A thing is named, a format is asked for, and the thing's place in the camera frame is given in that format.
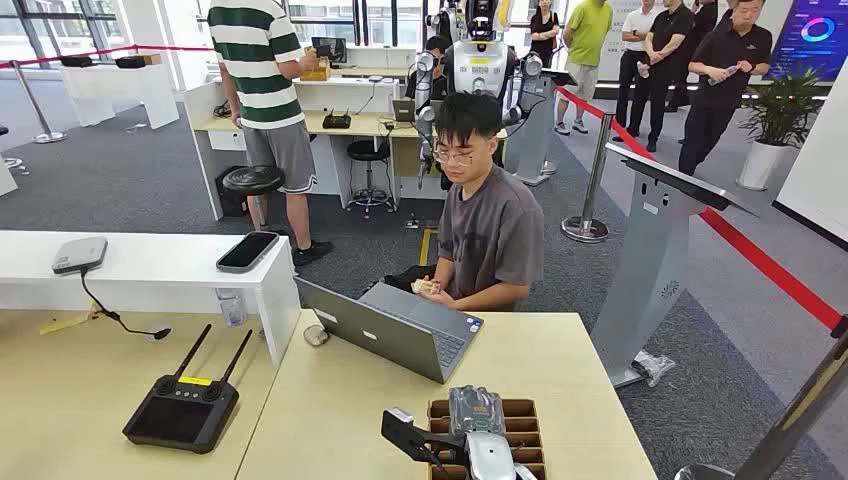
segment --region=man in green shirt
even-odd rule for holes
[[[332,250],[315,242],[309,231],[306,193],[317,183],[309,133],[292,80],[316,63],[315,51],[303,54],[283,7],[275,0],[212,0],[210,33],[221,83],[233,123],[244,130],[251,165],[276,165],[285,174],[286,214],[297,241],[295,266],[317,260]],[[247,202],[255,225],[264,219]]]
[[[601,48],[611,28],[612,7],[606,0],[583,0],[574,9],[562,32],[562,39],[568,47],[568,63],[565,68],[577,82],[576,86],[566,88],[583,100],[589,101],[595,94]],[[561,135],[568,135],[570,132],[565,128],[563,119],[569,102],[565,97],[559,97],[554,130]],[[579,106],[571,128],[580,133],[589,133],[583,126],[583,109]]]

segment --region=controller screen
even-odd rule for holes
[[[130,432],[148,438],[193,443],[212,405],[153,397]]]

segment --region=green t-shirt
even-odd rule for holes
[[[212,0],[207,20],[218,61],[238,91],[242,125],[272,129],[303,121],[294,85],[277,68],[303,55],[283,7],[274,0]]]
[[[601,62],[604,39],[612,28],[612,7],[607,2],[598,6],[597,0],[583,0],[572,12],[568,26],[574,32],[568,47],[568,61],[597,66]]]

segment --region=laptop keyboard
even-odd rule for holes
[[[409,323],[420,325],[419,322],[416,322],[415,320],[407,317],[406,315],[401,315],[396,312],[389,312],[385,309],[378,307],[377,305],[368,302],[362,303],[368,305],[374,310],[377,310],[378,312],[393,315]],[[448,335],[447,333],[442,333],[438,330],[432,330],[429,328],[428,330],[430,330],[430,332],[432,332],[433,334],[433,342],[436,344],[436,354],[439,356],[439,364],[442,365],[442,368],[450,367],[454,359],[456,359],[456,356],[459,355],[459,352],[460,350],[462,350],[462,347],[465,346],[465,340],[454,337],[453,335]]]

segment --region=black stool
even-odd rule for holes
[[[0,137],[9,133],[9,128],[0,125]],[[26,171],[26,167],[24,166],[24,161],[20,158],[3,158],[0,155],[0,160],[3,160],[3,166],[8,168],[10,171],[14,172],[15,170],[19,170],[21,175],[29,175],[29,172]]]
[[[351,143],[347,147],[347,155],[358,162],[367,162],[365,188],[353,194],[353,203],[365,207],[365,218],[371,218],[370,209],[379,205],[389,204],[389,211],[393,210],[392,199],[383,190],[374,188],[374,171],[371,170],[371,162],[384,162],[388,164],[389,145],[383,143],[380,148],[374,150],[373,140],[360,140]]]
[[[258,219],[253,218],[251,215],[253,228],[262,230],[267,226],[268,222],[260,197],[282,187],[284,179],[285,175],[283,175],[283,171],[279,168],[260,165],[233,170],[224,177],[222,183],[227,190],[253,197],[256,211],[259,214]]]

